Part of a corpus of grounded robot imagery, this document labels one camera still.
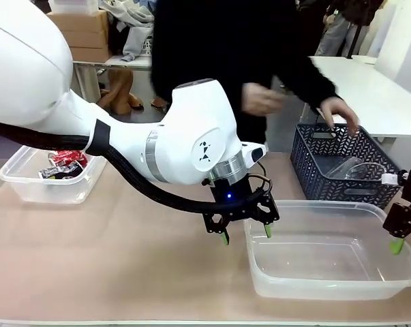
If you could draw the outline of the person's right hand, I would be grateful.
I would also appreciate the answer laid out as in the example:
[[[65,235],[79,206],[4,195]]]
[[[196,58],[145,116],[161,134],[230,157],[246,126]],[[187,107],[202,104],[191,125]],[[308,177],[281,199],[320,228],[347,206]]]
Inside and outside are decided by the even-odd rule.
[[[241,109],[253,116],[266,116],[281,110],[285,96],[260,84],[245,83],[242,88]]]

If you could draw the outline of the person's left hand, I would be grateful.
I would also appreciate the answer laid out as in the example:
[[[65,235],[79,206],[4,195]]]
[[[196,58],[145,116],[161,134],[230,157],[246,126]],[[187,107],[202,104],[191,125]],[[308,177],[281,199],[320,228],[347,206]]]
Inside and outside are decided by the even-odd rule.
[[[359,118],[356,113],[339,97],[330,97],[320,104],[320,111],[326,124],[334,129],[335,123],[333,116],[338,115],[346,121],[348,132],[354,135],[359,130]]]

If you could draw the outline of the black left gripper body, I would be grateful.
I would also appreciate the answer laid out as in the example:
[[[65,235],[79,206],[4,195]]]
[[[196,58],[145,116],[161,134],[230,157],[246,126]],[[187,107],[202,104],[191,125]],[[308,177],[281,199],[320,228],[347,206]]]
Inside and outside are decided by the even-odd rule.
[[[252,189],[249,177],[245,176],[238,182],[230,185],[227,179],[220,179],[213,183],[210,187],[211,193],[216,203],[227,203],[243,200],[250,197],[257,189],[262,189],[261,186]],[[242,210],[235,211],[230,215],[224,213],[222,218],[255,218],[258,209],[252,210],[251,207],[243,212]]]

